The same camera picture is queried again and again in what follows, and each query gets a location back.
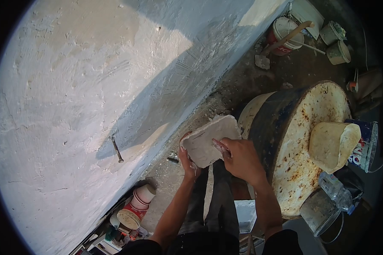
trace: white wall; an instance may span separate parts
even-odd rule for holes
[[[286,1],[37,1],[0,65],[0,191],[30,247],[75,248]]]

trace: wire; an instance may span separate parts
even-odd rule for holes
[[[374,173],[374,172],[376,172],[377,170],[379,170],[380,168],[382,168],[382,166],[383,166],[383,163],[382,163],[382,165],[379,166],[376,170],[374,170],[374,171],[368,171],[368,173]]]
[[[332,241],[330,241],[330,242],[325,242],[325,241],[322,240],[321,237],[319,237],[319,238],[321,239],[321,242],[322,242],[322,243],[324,243],[324,244],[330,244],[331,242],[335,241],[335,240],[338,238],[338,236],[341,234],[341,232],[342,232],[342,228],[343,228],[343,222],[344,222],[344,220],[345,220],[345,216],[343,216],[343,211],[342,211],[341,213],[342,213],[342,225],[341,225],[341,229],[339,229],[339,233],[338,233],[338,234],[336,235],[336,237],[335,237]]]
[[[366,55],[365,55],[365,59],[366,59],[365,64],[366,64],[366,69],[369,71],[369,69],[368,69],[368,45],[367,45],[367,42],[366,42],[366,34],[365,34],[365,29],[363,28],[363,26],[362,26],[362,29],[363,29],[363,36],[365,37],[365,53],[366,53]]]

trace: plastic bottle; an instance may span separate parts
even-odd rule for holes
[[[354,210],[352,194],[343,187],[343,184],[336,176],[322,172],[319,176],[319,185],[336,202],[341,211],[345,211],[349,215],[352,214]]]

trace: metal nail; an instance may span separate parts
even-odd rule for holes
[[[117,148],[115,139],[114,139],[113,137],[111,137],[111,140],[112,140],[112,143],[113,143],[113,147],[115,148],[117,157],[118,157],[118,159],[119,159],[118,162],[119,162],[119,163],[123,163],[123,159],[122,159],[122,156],[121,156],[120,153],[119,153],[119,150],[118,150],[118,148]]]
[[[170,163],[175,164],[175,165],[178,165],[178,164],[179,164],[179,161],[178,161],[177,159],[175,159],[175,158],[171,158],[171,157],[168,157],[168,158],[166,159],[166,161],[169,161]]]

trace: concrete floor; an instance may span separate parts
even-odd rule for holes
[[[319,38],[318,41],[305,37],[305,43],[321,50],[326,45]],[[142,221],[142,226],[149,232],[154,229],[161,215],[169,205],[177,188],[183,179],[182,166],[168,162],[170,153],[176,152],[179,139],[189,130],[209,122],[214,115],[227,115],[241,102],[252,99],[257,95],[284,89],[283,83],[288,82],[294,88],[310,86],[324,79],[336,82],[345,87],[352,70],[348,65],[332,65],[325,55],[302,47],[285,56],[270,54],[271,68],[264,71],[254,63],[254,55],[259,54],[260,48],[253,46],[231,70],[218,82],[217,88],[172,135],[159,156],[148,167],[144,174],[146,182],[156,188],[156,197],[152,200],[148,213]],[[207,183],[204,215],[207,214],[213,189],[213,175],[210,169]]]

